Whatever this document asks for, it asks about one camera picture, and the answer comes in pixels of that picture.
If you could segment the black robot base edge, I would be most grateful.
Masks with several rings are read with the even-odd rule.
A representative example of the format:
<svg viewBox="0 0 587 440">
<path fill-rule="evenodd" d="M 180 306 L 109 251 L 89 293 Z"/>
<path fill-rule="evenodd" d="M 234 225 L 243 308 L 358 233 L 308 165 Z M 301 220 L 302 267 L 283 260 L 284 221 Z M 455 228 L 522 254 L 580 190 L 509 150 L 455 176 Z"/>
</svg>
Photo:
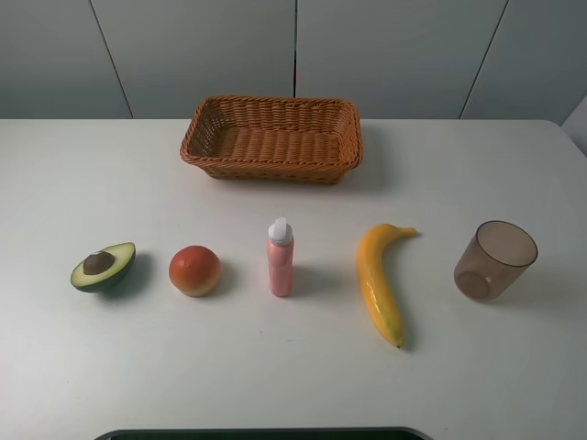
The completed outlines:
<svg viewBox="0 0 587 440">
<path fill-rule="evenodd" d="M 117 430 L 97 436 L 97 439 L 202 439 L 202 440 L 422 440 L 430 436 L 405 427 L 365 428 L 247 428 L 195 430 Z"/>
</svg>

